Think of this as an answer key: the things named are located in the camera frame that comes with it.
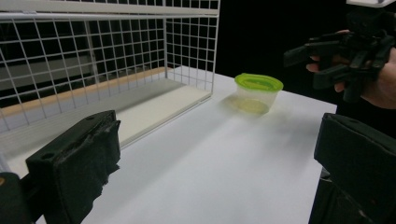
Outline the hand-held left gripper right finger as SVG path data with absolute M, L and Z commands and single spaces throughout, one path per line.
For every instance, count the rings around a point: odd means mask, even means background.
M 396 139 L 345 116 L 326 113 L 314 158 L 374 224 L 396 224 Z

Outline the clear container with green lid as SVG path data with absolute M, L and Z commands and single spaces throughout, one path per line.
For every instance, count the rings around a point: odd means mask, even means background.
M 229 104 L 233 109 L 252 115 L 268 113 L 283 90 L 283 83 L 265 75 L 243 73 L 234 78 L 236 92 L 230 96 Z

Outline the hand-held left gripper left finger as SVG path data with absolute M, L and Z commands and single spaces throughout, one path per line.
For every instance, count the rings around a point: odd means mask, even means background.
M 33 218 L 47 224 L 80 224 L 119 169 L 120 121 L 113 110 L 100 112 L 69 128 L 26 164 L 35 192 L 29 196 Z

